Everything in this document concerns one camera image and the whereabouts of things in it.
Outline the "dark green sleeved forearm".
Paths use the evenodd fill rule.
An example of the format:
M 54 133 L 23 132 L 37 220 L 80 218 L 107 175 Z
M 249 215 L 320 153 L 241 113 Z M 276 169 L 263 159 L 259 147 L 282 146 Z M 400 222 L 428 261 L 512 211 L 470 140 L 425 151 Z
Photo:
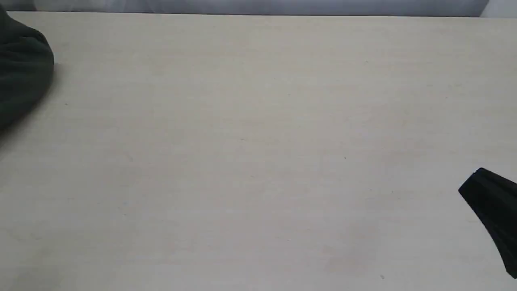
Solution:
M 50 90 L 54 55 L 46 37 L 0 10 L 0 127 L 24 118 Z

